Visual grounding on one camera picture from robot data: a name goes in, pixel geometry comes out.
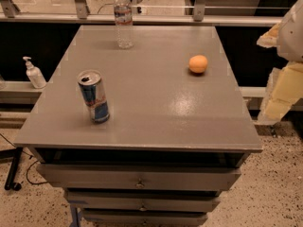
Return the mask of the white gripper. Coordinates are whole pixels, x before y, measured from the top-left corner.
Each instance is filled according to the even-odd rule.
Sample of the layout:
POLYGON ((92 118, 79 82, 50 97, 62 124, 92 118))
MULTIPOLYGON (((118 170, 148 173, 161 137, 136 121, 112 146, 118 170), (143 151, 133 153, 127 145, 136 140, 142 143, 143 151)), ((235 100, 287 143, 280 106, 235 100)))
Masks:
POLYGON ((279 71, 264 110, 269 120, 279 121, 303 97, 303 0, 297 0, 280 24, 261 35, 257 45, 277 46, 279 57, 289 61, 279 71))

